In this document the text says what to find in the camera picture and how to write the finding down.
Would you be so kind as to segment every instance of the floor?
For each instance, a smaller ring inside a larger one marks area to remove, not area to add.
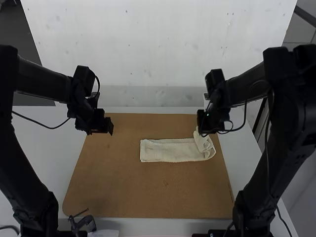
[[[316,17],[316,1],[298,0],[297,5]],[[292,50],[300,44],[316,43],[315,33],[315,27],[304,21],[296,14],[293,14],[284,38],[283,46]]]

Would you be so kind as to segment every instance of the towel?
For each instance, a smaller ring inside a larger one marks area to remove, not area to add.
[[[216,154],[209,136],[201,137],[198,127],[193,132],[194,138],[161,139],[140,141],[141,162],[186,162],[202,161]]]

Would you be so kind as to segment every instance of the black cable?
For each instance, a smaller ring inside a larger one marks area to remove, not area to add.
[[[20,230],[16,226],[8,225],[8,226],[1,226],[0,227],[0,230],[5,230],[5,229],[12,229],[16,232],[17,235],[20,234]]]
[[[233,223],[233,221],[232,221],[232,222],[227,226],[227,229],[225,230],[223,237],[226,236],[227,232],[231,229],[231,227],[233,227],[233,225],[234,225],[234,223]]]
[[[14,115],[17,115],[17,116],[23,118],[23,119],[26,119],[26,120],[28,120],[28,121],[34,122],[34,123],[36,123],[36,124],[38,124],[38,125],[40,125],[40,126],[42,126],[42,127],[45,127],[45,128],[47,128],[47,129],[52,129],[52,130],[61,127],[62,125],[64,125],[65,123],[67,123],[67,122],[70,120],[70,118],[68,118],[68,119],[66,119],[65,121],[63,121],[61,124],[59,124],[58,126],[55,126],[55,127],[48,127],[48,126],[46,126],[45,124],[42,124],[42,123],[40,123],[40,122],[37,122],[36,120],[31,119],[31,118],[28,118],[28,117],[26,117],[26,116],[24,116],[24,115],[21,115],[21,114],[15,112],[15,111],[12,111],[12,113],[13,113]]]
[[[271,108],[273,108],[274,105],[274,100],[275,100],[275,95],[274,95],[274,91],[272,90],[273,93],[273,99],[272,99],[272,106]],[[277,206],[277,202],[274,200],[274,198],[272,197],[271,193],[270,193],[270,171],[269,171],[269,157],[268,157],[268,131],[269,131],[269,123],[270,123],[270,118],[271,118],[271,113],[270,113],[270,109],[269,109],[269,116],[267,119],[267,124],[266,124],[266,129],[265,129],[265,150],[266,150],[266,157],[267,157],[267,189],[268,189],[268,193],[270,195],[271,200],[274,202],[275,206],[276,206],[276,211],[277,211],[277,215],[280,219],[280,221],[283,222],[284,226],[287,229],[288,234],[290,235],[290,237],[292,237],[292,233],[290,228],[288,227],[287,223],[284,221],[284,219],[281,217],[281,212]]]
[[[229,132],[235,132],[235,131],[238,131],[238,130],[241,130],[244,126],[245,126],[245,124],[246,124],[246,113],[247,113],[247,101],[248,101],[248,97],[249,97],[249,94],[250,94],[250,92],[252,91],[252,89],[253,89],[253,87],[256,85],[256,84],[258,84],[258,83],[260,83],[260,82],[265,82],[265,83],[268,83],[269,84],[269,82],[267,81],[267,80],[258,80],[258,81],[256,81],[256,82],[254,82],[251,86],[250,86],[250,88],[249,88],[249,90],[248,90],[248,92],[247,92],[247,95],[246,95],[246,98],[245,98],[245,108],[244,108],[244,113],[243,113],[243,123],[242,123],[242,125],[241,126],[239,126],[238,128],[234,128],[234,129],[229,129],[229,130],[227,130],[227,129],[223,129],[223,130],[220,130],[220,128],[218,128],[218,127],[216,127],[216,128],[213,128],[212,130],[210,130],[210,131],[207,131],[206,132],[206,134],[202,134],[201,136],[202,137],[206,137],[207,135],[209,135],[210,133],[212,133],[213,131],[220,131],[220,132],[227,132],[227,133],[229,133]],[[202,122],[201,122],[201,128],[202,128],[202,125],[203,125],[203,122],[204,122],[204,118],[205,118],[205,114],[204,114],[204,116],[203,116],[203,119],[202,119]]]
[[[96,97],[96,96],[98,95],[98,93],[100,92],[100,80],[99,80],[99,78],[98,78],[97,76],[95,76],[95,78],[97,79],[97,82],[98,82],[98,92],[96,93],[96,95],[95,95],[94,97]],[[19,114],[19,113],[15,112],[15,111],[12,111],[12,113],[13,113],[14,115],[17,115],[17,116],[23,118],[23,119],[26,119],[26,120],[28,120],[28,121],[34,122],[34,123],[36,123],[37,125],[40,125],[40,126],[42,126],[42,127],[45,127],[45,128],[47,128],[47,129],[51,129],[51,130],[54,130],[54,129],[57,129],[57,128],[61,127],[62,125],[64,125],[65,123],[67,123],[67,122],[70,120],[70,118],[68,118],[68,119],[66,119],[65,121],[63,121],[61,124],[59,124],[58,126],[55,126],[55,127],[48,127],[48,126],[46,126],[45,124],[42,124],[42,123],[40,123],[40,122],[38,122],[38,121],[36,121],[36,120],[34,120],[34,119],[28,118],[28,117],[26,117],[26,116],[24,116],[24,115],[22,115],[22,114]]]
[[[95,76],[95,78],[97,79],[97,83],[98,83],[98,92],[96,93],[96,95],[94,97],[96,97],[100,92],[100,80],[97,76]]]
[[[229,121],[227,121],[227,122],[230,122],[231,123],[231,125],[232,125],[232,127],[231,127],[231,130],[233,129],[233,127],[234,127],[234,123],[233,123],[233,121],[231,121],[231,120],[229,120]],[[219,134],[227,134],[227,133],[229,133],[229,131],[228,132],[220,132],[220,131],[218,131],[217,133],[219,133]]]

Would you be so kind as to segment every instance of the white paper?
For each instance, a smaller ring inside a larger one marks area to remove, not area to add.
[[[119,231],[99,230],[95,232],[89,232],[88,237],[119,237]]]

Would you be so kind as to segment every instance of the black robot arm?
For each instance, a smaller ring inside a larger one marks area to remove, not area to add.
[[[249,183],[237,195],[232,215],[236,231],[226,237],[271,234],[277,202],[316,147],[316,45],[301,45],[293,52],[268,48],[263,57],[263,63],[227,81],[221,70],[206,75],[211,106],[197,113],[200,133],[215,133],[225,130],[230,108],[268,97],[267,146]],[[214,237],[225,232],[211,231]]]
[[[11,120],[13,93],[17,91],[67,104],[67,116],[76,119],[76,129],[112,135],[111,119],[97,108],[100,93],[92,93],[94,73],[78,66],[75,75],[68,77],[20,58],[16,48],[0,45],[0,80],[0,189],[12,205],[22,236],[86,236],[87,232],[79,232],[79,228],[89,224],[94,230],[92,216],[80,223],[70,219],[72,232],[57,231],[58,202],[23,153]]]

